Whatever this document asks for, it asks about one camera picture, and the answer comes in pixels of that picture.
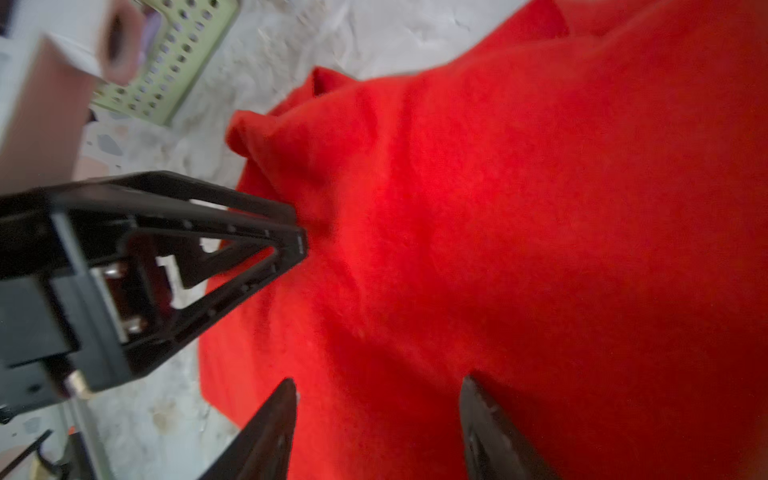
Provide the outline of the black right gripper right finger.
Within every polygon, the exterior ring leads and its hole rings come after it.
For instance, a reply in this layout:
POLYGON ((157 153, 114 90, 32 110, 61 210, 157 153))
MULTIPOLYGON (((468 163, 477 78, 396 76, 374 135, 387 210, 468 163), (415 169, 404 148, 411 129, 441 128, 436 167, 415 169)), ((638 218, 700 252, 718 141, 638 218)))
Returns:
POLYGON ((557 479, 559 476, 477 380, 462 380, 459 414, 468 478, 557 479))

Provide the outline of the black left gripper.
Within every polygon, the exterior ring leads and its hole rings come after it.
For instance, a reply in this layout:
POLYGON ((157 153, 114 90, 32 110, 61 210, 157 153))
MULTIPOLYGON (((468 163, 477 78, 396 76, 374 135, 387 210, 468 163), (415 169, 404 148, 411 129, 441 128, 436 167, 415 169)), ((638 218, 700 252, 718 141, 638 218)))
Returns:
POLYGON ((148 375, 307 253, 292 207, 172 172, 4 200, 2 415, 65 400, 76 373, 94 391, 148 375), (178 309, 157 253, 185 287, 221 284, 178 309))

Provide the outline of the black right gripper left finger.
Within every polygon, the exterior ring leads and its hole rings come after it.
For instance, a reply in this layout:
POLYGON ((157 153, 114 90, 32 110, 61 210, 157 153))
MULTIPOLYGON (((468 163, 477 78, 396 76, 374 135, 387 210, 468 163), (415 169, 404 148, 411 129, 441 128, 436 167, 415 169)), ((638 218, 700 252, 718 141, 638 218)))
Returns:
POLYGON ((285 480, 297 421, 297 389, 283 379, 200 480, 285 480))

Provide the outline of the green perforated plastic basket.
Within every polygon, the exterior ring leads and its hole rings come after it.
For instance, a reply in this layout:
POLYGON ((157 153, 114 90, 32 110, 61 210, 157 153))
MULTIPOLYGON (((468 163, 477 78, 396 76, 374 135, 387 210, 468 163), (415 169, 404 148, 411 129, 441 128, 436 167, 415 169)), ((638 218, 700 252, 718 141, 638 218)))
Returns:
POLYGON ((238 1, 140 1, 159 29, 126 86, 102 84, 91 105, 167 125, 240 10, 238 1))

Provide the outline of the red t shirt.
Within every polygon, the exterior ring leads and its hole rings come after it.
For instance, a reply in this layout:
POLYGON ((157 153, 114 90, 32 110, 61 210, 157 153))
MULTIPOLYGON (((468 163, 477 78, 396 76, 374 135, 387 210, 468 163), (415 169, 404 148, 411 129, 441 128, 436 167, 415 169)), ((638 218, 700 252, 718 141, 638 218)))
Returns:
POLYGON ((200 340, 293 479, 462 479, 474 376, 565 479, 765 478, 767 5, 532 1, 447 65, 318 68, 226 134, 308 257, 200 340))

